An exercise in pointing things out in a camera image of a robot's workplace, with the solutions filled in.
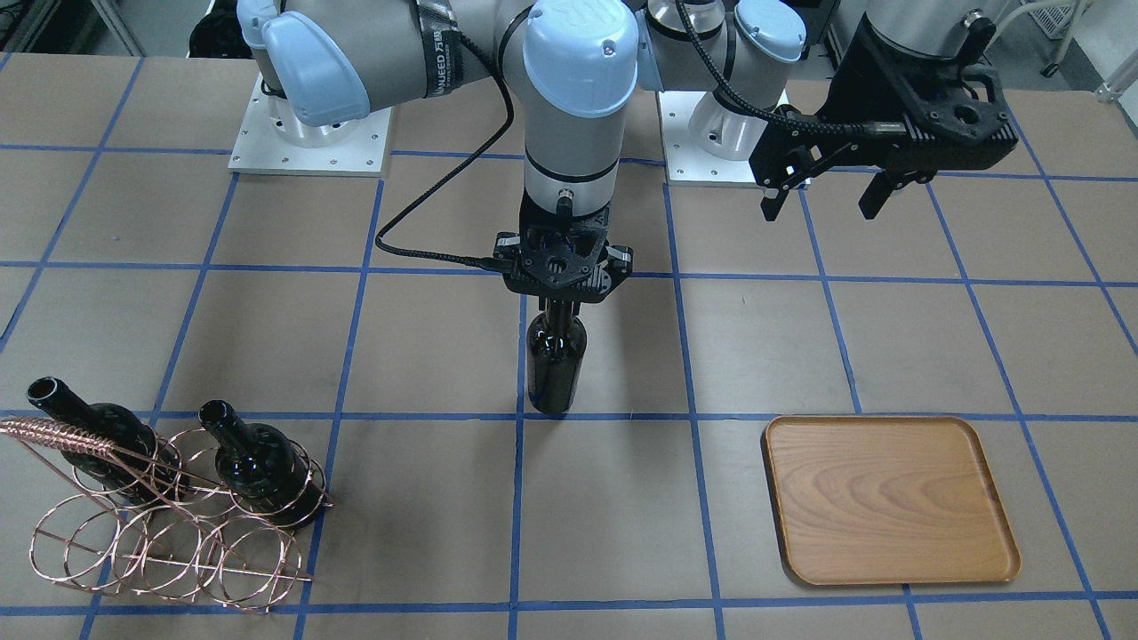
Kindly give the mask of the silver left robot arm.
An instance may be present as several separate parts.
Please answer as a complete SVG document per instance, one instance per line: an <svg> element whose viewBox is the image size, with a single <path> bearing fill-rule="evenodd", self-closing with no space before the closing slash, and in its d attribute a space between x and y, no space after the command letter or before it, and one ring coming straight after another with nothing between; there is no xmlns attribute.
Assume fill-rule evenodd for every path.
<svg viewBox="0 0 1138 640"><path fill-rule="evenodd" d="M743 143L762 214L846 166L875 166L858 205L941 171L991 169L1019 145L1000 77L982 61L997 26L981 1L869 1L813 114L780 97L805 57L807 28L781 1L648 1L637 13L640 80L649 91L706 91L717 115L762 122Z"/></svg>

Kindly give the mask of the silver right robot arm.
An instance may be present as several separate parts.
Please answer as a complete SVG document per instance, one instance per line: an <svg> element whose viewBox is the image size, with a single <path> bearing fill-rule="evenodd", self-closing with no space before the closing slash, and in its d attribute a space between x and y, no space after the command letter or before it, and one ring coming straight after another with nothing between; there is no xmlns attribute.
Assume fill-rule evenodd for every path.
<svg viewBox="0 0 1138 640"><path fill-rule="evenodd" d="M236 19L269 93L331 126L492 77L508 122L523 112L519 230L489 259L381 251L503 276L549 302L602 302L633 252L608 243L637 18L621 1L240 1Z"/></svg>

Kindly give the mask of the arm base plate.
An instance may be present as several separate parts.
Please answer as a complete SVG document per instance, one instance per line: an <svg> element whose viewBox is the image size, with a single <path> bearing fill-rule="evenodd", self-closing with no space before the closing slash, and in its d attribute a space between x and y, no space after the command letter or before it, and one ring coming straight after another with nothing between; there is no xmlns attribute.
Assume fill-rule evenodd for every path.
<svg viewBox="0 0 1138 640"><path fill-rule="evenodd" d="M726 108L710 91L657 95L673 186L751 188L750 158L768 122Z"/></svg>
<svg viewBox="0 0 1138 640"><path fill-rule="evenodd" d="M391 107L363 120L305 125L284 99L253 82L251 100L228 169L240 174L381 178L388 159Z"/></svg>

